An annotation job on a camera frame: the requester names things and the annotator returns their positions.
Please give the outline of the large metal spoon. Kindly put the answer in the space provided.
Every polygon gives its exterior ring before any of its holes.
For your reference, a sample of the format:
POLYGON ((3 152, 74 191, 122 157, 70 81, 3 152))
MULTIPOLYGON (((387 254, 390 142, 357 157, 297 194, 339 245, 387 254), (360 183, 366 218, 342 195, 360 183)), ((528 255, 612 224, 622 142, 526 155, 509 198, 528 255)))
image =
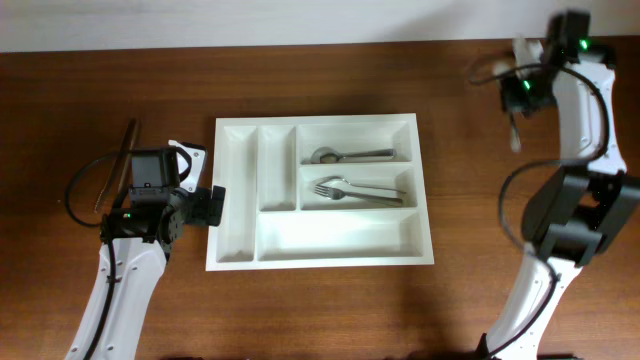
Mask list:
POLYGON ((510 124, 510 147, 513 153, 520 153, 522 149, 519 130, 513 113, 509 114, 510 124))
POLYGON ((365 152, 339 152, 331 147, 321 147, 313 152, 310 157, 311 164, 334 164, 343 160, 361 159, 369 157, 387 157, 393 158, 396 150, 392 148, 372 150, 365 152))

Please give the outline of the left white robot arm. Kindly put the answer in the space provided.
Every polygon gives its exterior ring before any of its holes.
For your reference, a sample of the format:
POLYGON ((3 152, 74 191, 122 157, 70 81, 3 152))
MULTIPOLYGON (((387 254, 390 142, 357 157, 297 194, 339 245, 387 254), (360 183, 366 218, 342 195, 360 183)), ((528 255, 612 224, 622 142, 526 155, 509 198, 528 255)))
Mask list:
POLYGON ((216 227, 226 190, 200 186, 205 147, 171 141, 128 151, 133 180, 95 223, 96 280, 69 359, 132 359, 148 305, 187 225, 216 227))

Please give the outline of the thick handled metal fork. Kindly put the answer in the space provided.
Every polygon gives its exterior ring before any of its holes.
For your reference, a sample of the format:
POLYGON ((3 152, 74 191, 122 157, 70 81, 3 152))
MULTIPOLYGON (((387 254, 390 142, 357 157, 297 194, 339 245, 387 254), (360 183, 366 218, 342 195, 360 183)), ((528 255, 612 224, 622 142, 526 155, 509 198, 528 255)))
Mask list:
POLYGON ((376 195, 368 195, 363 193, 356 192, 347 192, 340 190, 338 188, 328 187, 324 185, 315 185, 313 192, 322 197, 331 199, 331 200, 341 200, 345 197, 355 198, 359 200, 364 200, 368 202, 383 204, 386 206, 392 207, 401 207, 404 205, 404 202, 401 198, 391 198, 391 197, 382 197, 376 195))

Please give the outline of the metal serving tongs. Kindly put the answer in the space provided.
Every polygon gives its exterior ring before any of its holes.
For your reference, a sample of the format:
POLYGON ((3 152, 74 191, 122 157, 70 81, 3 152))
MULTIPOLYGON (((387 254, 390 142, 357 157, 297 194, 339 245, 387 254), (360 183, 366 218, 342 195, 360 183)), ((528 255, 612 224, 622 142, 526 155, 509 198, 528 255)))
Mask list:
POLYGON ((115 154, 115 158, 109 174, 107 176, 107 180, 102 187, 101 191, 98 194, 94 205, 94 212, 98 213, 102 210, 104 202, 106 198, 110 195, 111 190, 114 186, 114 183, 117 179, 122 179, 122 172, 126 167, 125 163, 128 158, 129 152, 134 148, 135 143, 137 141, 137 136, 139 132, 139 122, 137 119, 132 118, 129 120, 125 134, 121 141, 119 150, 115 154))

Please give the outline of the thin metal fork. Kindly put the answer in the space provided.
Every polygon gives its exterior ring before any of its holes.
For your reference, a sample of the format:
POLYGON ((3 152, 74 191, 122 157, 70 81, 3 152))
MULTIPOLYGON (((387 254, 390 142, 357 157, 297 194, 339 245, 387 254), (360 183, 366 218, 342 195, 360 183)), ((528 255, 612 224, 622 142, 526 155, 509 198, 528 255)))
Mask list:
POLYGON ((372 190, 382 190, 382 191, 390 191, 390 192, 395 192, 397 194, 407 194, 406 191, 403 191, 401 189, 396 189, 396 188, 389 188, 389 187, 381 187, 381 186, 376 186, 376 185, 367 185, 367 184, 358 184, 358 183, 354 183, 351 182, 349 180, 347 180, 346 178, 342 177, 342 176, 328 176, 328 177, 324 177, 321 179, 318 179, 315 183, 315 185, 326 185, 330 182, 334 182, 334 181, 340 181, 343 182, 351 187, 356 187, 356 188, 364 188, 364 189, 372 189, 372 190))

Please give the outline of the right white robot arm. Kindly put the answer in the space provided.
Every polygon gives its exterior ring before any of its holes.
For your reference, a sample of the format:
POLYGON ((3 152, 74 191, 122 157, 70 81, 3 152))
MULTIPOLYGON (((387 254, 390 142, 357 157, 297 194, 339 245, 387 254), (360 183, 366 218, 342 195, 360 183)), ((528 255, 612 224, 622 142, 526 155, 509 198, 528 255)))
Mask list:
POLYGON ((544 42, 514 40, 512 65, 494 59, 509 117, 558 110, 560 155, 515 169, 504 181, 503 204, 516 177, 538 167, 555 173, 528 201, 514 232, 498 210, 522 264, 506 305, 481 336, 473 359, 536 359, 542 336, 572 281, 604 253, 639 205, 639 180, 627 173, 614 126, 616 54, 589 38, 590 14, 569 9, 549 20, 544 42))

